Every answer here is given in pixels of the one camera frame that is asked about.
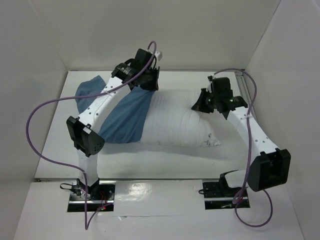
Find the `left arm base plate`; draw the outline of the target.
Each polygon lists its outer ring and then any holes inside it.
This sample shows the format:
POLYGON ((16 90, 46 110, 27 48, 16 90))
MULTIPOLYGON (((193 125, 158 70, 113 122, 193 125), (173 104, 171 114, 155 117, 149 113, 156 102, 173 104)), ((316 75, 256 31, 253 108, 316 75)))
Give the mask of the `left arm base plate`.
MULTIPOLYGON (((60 189, 69 192, 68 213, 83 213, 85 211, 85 192, 76 183, 61 183, 60 189)), ((100 181, 96 190, 87 196, 87 211, 113 212, 116 183, 112 181, 100 181)))

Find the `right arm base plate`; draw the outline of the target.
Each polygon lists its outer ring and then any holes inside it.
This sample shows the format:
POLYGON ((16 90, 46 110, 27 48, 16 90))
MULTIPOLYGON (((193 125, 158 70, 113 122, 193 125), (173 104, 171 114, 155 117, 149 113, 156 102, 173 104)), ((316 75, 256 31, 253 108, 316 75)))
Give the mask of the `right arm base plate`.
POLYGON ((230 188, 226 183, 220 181, 203 181, 202 189, 198 193, 204 198, 206 210, 234 209, 233 198, 241 187, 230 188))

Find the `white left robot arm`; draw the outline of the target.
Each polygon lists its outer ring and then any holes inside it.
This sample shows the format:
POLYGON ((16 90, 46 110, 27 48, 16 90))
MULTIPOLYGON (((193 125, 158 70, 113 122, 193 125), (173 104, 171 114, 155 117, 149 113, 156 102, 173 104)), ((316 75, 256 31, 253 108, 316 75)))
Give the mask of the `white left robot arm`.
POLYGON ((105 142, 138 142, 142 135, 151 97, 159 89, 162 52, 138 49, 134 58, 118 64, 108 82, 89 92, 88 85, 96 77, 82 83, 75 100, 79 115, 70 116, 67 129, 77 150, 82 173, 77 179, 81 194, 88 200, 97 197, 98 153, 105 142))

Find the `blue fabric pillowcase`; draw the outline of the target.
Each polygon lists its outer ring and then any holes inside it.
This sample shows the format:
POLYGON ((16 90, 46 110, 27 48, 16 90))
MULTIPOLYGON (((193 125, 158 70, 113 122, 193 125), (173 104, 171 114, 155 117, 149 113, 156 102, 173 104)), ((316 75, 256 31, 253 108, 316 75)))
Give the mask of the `blue fabric pillowcase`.
MULTIPOLYGON (((101 76, 82 82, 75 96, 97 95, 105 88, 106 83, 101 76)), ((104 120, 98 134, 108 144, 137 143, 141 140, 147 113, 155 91, 134 87, 115 106, 104 120)), ((95 98, 76 99, 79 114, 93 103, 95 98)))

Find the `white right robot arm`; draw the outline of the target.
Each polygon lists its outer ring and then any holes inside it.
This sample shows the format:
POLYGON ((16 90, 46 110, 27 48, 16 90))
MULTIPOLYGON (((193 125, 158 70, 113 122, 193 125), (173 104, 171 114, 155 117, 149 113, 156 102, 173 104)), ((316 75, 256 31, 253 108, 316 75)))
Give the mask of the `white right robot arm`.
POLYGON ((219 112, 237 130, 248 147, 245 170, 233 170, 220 175, 218 190, 223 196, 234 195, 238 202, 246 187, 259 192, 288 181, 291 154, 280 149, 257 123, 246 101, 234 96, 230 79, 208 77, 209 86, 202 88, 192 109, 201 113, 219 112))

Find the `white pillow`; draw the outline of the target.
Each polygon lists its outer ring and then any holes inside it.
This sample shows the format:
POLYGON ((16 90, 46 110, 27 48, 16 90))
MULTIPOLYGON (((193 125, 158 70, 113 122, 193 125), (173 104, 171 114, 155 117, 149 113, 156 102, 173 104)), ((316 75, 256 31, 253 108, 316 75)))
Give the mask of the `white pillow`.
POLYGON ((181 147, 215 147, 221 143, 208 114, 192 110, 199 89, 156 91, 149 105, 140 142, 181 147))

